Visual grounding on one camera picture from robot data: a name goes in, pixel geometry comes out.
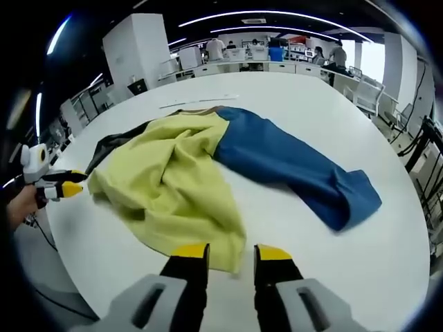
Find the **round table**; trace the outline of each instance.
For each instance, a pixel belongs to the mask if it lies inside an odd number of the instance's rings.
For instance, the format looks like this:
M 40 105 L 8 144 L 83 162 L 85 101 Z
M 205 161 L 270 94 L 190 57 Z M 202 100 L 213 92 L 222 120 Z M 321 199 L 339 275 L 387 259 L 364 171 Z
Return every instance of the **round table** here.
M 222 101 L 229 96 L 235 99 Z M 185 101 L 192 103 L 163 107 Z M 286 73 L 212 75 L 148 91 L 100 114 L 55 167 L 85 170 L 99 139 L 178 108 L 241 107 L 268 118 L 347 171 L 362 169 L 382 206 L 361 225 L 332 232 L 291 190 L 254 183 L 220 165 L 246 228 L 242 269 L 211 270 L 201 331 L 259 331 L 253 306 L 253 246 L 286 250 L 305 278 L 316 278 L 371 330 L 399 330 L 420 309 L 428 287 L 426 224 L 404 166 L 371 121 L 316 77 Z M 104 167 L 106 160 L 99 165 Z M 144 246 L 106 203 L 83 193 L 47 206 L 58 252 L 98 316 L 111 300 L 167 257 Z

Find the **blue bin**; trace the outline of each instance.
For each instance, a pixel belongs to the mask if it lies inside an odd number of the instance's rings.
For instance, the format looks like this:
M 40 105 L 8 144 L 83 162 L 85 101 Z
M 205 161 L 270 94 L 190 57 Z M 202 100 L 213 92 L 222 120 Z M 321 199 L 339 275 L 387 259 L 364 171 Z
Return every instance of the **blue bin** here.
M 283 48 L 270 47 L 269 57 L 271 58 L 271 61 L 283 61 Z

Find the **ceiling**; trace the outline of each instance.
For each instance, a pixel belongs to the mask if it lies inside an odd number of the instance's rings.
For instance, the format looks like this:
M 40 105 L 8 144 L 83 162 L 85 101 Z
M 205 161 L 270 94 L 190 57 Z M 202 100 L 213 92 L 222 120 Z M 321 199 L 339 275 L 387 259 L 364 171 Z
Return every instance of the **ceiling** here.
M 204 0 L 170 1 L 148 0 L 136 9 L 133 6 L 140 0 L 107 1 L 105 5 L 73 9 L 74 1 L 62 1 L 62 4 L 32 5 L 35 8 L 20 8 L 20 24 L 15 27 L 17 34 L 9 36 L 7 42 L 15 50 L 11 63 L 14 68 L 12 86 L 27 86 L 43 93 L 41 110 L 41 128 L 45 127 L 58 115 L 63 101 L 86 87 L 99 74 L 109 77 L 105 55 L 102 51 L 102 38 L 122 19 L 133 12 L 153 12 L 163 14 L 168 41 L 186 37 L 192 42 L 211 37 L 210 31 L 244 25 L 245 18 L 265 18 L 267 25 L 301 28 L 322 33 L 335 27 L 311 19 L 290 17 L 287 15 L 235 15 L 197 22 L 179 28 L 183 22 L 239 10 L 281 10 L 298 12 L 327 19 L 347 27 L 377 27 L 395 32 L 396 28 L 389 18 L 380 13 L 365 0 Z M 64 19 L 71 15 L 63 30 L 57 46 L 50 56 L 46 56 L 48 45 Z M 353 34 L 339 36 L 342 39 L 356 39 Z M 35 110 L 35 102 L 28 105 L 30 114 Z M 23 122 L 29 128 L 33 116 Z

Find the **office chair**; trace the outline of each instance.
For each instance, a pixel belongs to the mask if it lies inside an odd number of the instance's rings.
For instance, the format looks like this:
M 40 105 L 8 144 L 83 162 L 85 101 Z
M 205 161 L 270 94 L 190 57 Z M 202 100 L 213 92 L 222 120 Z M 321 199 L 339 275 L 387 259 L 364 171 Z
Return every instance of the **office chair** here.
M 357 89 L 345 86 L 343 95 L 368 117 L 379 115 L 379 101 L 385 86 L 372 78 L 362 75 Z

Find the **cable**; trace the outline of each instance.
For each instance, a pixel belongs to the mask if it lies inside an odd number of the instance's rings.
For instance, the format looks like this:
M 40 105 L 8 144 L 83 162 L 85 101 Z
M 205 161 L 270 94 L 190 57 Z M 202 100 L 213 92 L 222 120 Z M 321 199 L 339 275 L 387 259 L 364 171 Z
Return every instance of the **cable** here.
M 442 152 L 439 152 L 437 158 L 435 159 L 434 166 L 432 167 L 431 174 L 429 174 L 429 177 L 428 177 L 428 180 L 427 180 L 427 182 L 426 182 L 426 185 L 424 186 L 423 194 L 422 194 L 422 197 L 420 197 L 420 201 L 423 201 L 423 199 L 425 198 L 424 196 L 425 196 L 425 193 L 426 193 L 426 189 L 428 189 L 429 182 L 431 181 L 432 175 L 434 174 L 434 170 L 435 170 L 435 168 L 437 167 L 438 158 L 440 158 L 441 155 L 442 155 Z
M 40 229 L 40 232 L 42 232 L 46 242 L 48 242 L 48 244 L 55 250 L 58 252 L 57 248 L 49 241 L 48 237 L 46 236 L 46 234 L 44 233 L 44 231 L 42 230 L 42 228 L 40 227 L 39 222 L 37 221 L 37 218 L 34 219 L 35 224 L 37 225 L 37 227 Z
M 435 178 L 434 184 L 433 184 L 431 190 L 429 191 L 428 197 L 432 197 L 435 194 L 437 194 L 438 188 L 440 188 L 442 186 L 443 178 L 441 178 L 440 181 L 438 181 L 438 183 L 437 183 L 437 180 L 440 177 L 440 174 L 442 173 L 442 169 L 443 169 L 443 165 L 440 167 L 440 170 L 438 171 L 437 177 Z
M 423 135 L 418 137 L 418 135 L 420 135 L 421 132 L 422 130 L 420 129 L 417 135 L 414 137 L 414 139 L 410 142 L 410 144 L 397 154 L 398 157 L 403 157 L 409 154 L 412 150 L 414 150 L 414 147 L 418 144 L 418 141 L 423 137 Z
M 88 320 L 92 320 L 92 321 L 94 321 L 94 322 L 97 322 L 97 321 L 98 321 L 98 319 L 95 318 L 95 317 L 92 317 L 92 316 L 87 315 L 87 314 L 85 314 L 85 313 L 81 313 L 81 312 L 79 312 L 79 311 L 77 311 L 77 310 L 75 310 L 75 309 L 69 308 L 68 306 L 65 306 L 64 304 L 61 304 L 61 303 L 59 303 L 59 302 L 57 302 L 57 301 L 51 299 L 50 297 L 46 296 L 45 294 L 43 294 L 42 292 L 40 292 L 38 289 L 36 289 L 35 286 L 33 286 L 33 288 L 34 288 L 34 291 L 36 291 L 36 292 L 37 292 L 41 297 L 43 297 L 44 299 L 47 299 L 50 303 L 55 304 L 56 306 L 59 306 L 60 308 L 63 308 L 63 309 L 65 309 L 65 310 L 67 310 L 67 311 L 70 311 L 70 312 L 72 312 L 72 313 L 75 313 L 75 314 L 77 314 L 77 315 L 79 315 L 79 316 L 82 316 L 82 317 L 84 317 L 84 318 L 87 318 Z
M 417 96 L 418 96 L 418 90 L 420 89 L 420 86 L 421 86 L 422 83 L 423 83 L 423 78 L 424 78 L 424 74 L 425 74 L 425 72 L 426 72 L 426 65 L 424 65 L 424 68 L 423 68 L 423 75 L 422 75 L 422 78 L 420 79 L 420 83 L 419 83 L 418 86 L 417 86 L 417 90 L 416 90 L 416 92 L 415 92 L 415 97 L 414 97 L 414 101 L 413 101 L 413 107 L 412 107 L 412 109 L 410 110 L 410 114 L 409 114 L 409 116 L 408 116 L 408 119 L 407 119 L 406 123 L 404 124 L 404 127 L 403 127 L 403 128 L 400 130 L 400 132 L 398 133 L 398 135 L 395 136 L 395 138 L 394 138 L 389 144 L 393 144 L 393 142 L 395 142 L 395 141 L 398 139 L 398 137 L 400 137 L 400 135 L 403 134 L 404 130 L 405 130 L 406 127 L 408 126 L 409 120 L 410 120 L 411 116 L 412 116 L 413 113 L 414 113 L 415 102 L 417 101 Z

